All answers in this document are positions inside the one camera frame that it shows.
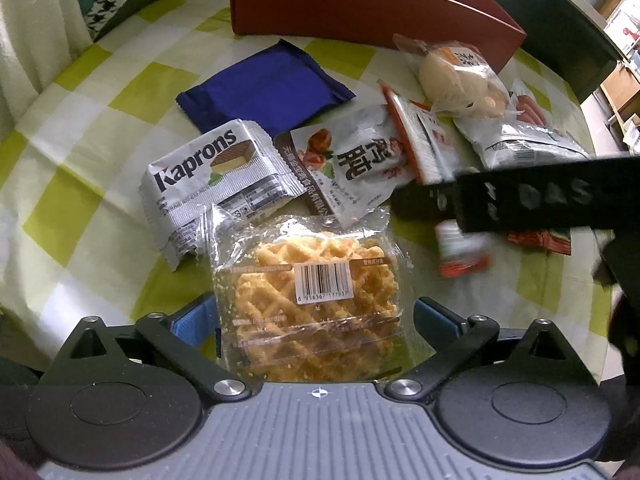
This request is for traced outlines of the clear waffle snack bag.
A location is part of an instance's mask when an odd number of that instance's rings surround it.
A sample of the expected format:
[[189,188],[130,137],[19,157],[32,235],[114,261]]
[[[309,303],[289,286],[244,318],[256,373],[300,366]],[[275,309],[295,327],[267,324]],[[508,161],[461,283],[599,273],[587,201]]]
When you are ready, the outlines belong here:
[[297,214],[253,224],[213,206],[200,237],[228,370],[266,382],[359,382],[411,365],[406,259],[388,209],[342,226]]

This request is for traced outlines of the red and silver snack packet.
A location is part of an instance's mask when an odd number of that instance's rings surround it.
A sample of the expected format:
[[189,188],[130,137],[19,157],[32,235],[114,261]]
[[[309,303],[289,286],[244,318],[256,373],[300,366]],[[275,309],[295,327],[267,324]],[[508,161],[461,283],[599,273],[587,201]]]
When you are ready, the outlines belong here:
[[[454,180],[462,162],[450,134],[424,105],[402,96],[386,82],[380,83],[388,110],[407,150],[416,184],[424,188]],[[434,222],[443,278],[460,278],[491,265],[489,237],[464,234],[454,219]]]

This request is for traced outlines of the orange red small packet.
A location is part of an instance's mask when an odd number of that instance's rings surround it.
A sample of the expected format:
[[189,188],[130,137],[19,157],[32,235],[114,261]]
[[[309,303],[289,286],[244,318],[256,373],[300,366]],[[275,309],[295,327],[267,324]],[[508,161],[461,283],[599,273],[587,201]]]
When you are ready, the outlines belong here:
[[515,245],[543,249],[563,256],[572,254],[572,239],[569,230],[509,233],[506,240]]

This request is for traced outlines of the wooden shelf unit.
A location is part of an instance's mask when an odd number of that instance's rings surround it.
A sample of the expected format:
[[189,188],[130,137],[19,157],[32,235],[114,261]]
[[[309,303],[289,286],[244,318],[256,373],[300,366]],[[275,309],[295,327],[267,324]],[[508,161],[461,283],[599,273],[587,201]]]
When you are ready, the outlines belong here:
[[599,87],[604,97],[604,109],[610,113],[608,130],[620,148],[624,148],[626,127],[638,126],[639,75],[626,62],[618,62]]

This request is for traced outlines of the sausage snack packet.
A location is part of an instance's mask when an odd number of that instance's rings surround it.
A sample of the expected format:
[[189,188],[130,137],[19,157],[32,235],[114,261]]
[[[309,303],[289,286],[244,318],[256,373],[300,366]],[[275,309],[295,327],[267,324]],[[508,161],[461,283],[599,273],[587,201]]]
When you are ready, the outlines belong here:
[[534,92],[520,78],[513,81],[510,89],[510,103],[516,110],[516,118],[520,122],[552,130],[556,129],[552,115],[540,106]]

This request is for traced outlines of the silver foil snack bag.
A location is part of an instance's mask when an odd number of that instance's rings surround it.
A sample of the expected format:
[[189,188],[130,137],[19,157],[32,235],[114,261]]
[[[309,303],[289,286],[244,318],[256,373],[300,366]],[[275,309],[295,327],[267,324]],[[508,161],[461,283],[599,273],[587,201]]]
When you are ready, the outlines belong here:
[[515,119],[461,117],[454,124],[489,170],[590,159],[568,132]]

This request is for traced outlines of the green checkered tablecloth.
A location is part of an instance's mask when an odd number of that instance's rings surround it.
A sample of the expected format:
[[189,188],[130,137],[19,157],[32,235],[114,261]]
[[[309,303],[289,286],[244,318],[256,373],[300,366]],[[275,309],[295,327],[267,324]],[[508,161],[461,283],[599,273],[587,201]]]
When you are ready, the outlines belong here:
[[[232,32],[229,0],[160,0],[64,70],[2,143],[1,304],[44,352],[83,316],[122,324],[204,290],[194,260],[170,270],[156,250],[138,187],[150,162],[196,136],[179,92],[270,44]],[[505,326],[550,318],[601,374],[612,292],[592,278],[593,232],[574,232],[569,256],[497,240],[488,270],[444,280],[434,237],[393,228],[416,292]]]

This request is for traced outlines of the dark wooden coffee table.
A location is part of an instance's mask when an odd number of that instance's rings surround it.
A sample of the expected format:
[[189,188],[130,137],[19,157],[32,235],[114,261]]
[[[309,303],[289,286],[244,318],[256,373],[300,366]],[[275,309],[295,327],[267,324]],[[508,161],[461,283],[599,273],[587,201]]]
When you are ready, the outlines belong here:
[[561,76],[584,102],[623,59],[622,51],[572,0],[495,0],[526,39],[522,49]]

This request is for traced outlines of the Kaprons wafer packet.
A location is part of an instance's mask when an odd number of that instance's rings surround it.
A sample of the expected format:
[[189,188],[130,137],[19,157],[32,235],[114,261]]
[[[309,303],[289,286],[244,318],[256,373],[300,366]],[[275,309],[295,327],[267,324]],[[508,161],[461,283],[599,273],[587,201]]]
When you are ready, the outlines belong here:
[[257,122],[233,119],[149,164],[139,193],[169,269],[194,252],[207,206],[264,220],[306,188]]

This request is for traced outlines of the round bun in wrapper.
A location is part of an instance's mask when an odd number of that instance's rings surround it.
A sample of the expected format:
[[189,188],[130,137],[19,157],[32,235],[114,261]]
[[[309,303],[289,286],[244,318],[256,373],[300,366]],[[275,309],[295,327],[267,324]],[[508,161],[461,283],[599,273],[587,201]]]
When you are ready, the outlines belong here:
[[476,47],[459,41],[428,44],[399,34],[393,36],[393,42],[416,76],[432,112],[506,117],[509,92]]

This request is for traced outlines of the white nut snack packet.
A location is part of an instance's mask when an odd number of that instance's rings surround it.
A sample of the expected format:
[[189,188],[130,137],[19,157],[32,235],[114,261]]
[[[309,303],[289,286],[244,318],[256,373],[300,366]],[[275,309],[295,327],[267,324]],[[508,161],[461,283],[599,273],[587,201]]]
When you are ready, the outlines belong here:
[[306,188],[310,211],[316,216],[333,214],[344,228],[414,179],[384,105],[281,133],[273,143]]

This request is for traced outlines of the blue snack packet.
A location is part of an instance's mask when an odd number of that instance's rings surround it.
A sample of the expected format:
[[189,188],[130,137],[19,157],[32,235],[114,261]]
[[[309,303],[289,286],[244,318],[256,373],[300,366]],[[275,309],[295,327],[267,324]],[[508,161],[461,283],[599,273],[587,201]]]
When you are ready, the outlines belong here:
[[274,138],[354,97],[309,54],[281,39],[179,93],[176,102],[202,133],[242,119]]

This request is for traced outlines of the white fluffy blanket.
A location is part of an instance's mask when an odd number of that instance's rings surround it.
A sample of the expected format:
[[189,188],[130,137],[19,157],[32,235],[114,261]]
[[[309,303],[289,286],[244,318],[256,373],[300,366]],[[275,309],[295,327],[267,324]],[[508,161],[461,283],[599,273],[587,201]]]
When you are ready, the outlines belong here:
[[1,0],[1,135],[92,45],[79,0]]

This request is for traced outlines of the red cardboard box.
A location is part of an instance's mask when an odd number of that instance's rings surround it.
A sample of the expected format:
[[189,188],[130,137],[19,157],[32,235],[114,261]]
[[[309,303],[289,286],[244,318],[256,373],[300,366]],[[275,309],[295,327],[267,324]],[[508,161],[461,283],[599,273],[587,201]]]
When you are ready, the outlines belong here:
[[477,47],[498,72],[526,32],[495,0],[230,0],[239,35],[314,37],[393,47],[402,35]]

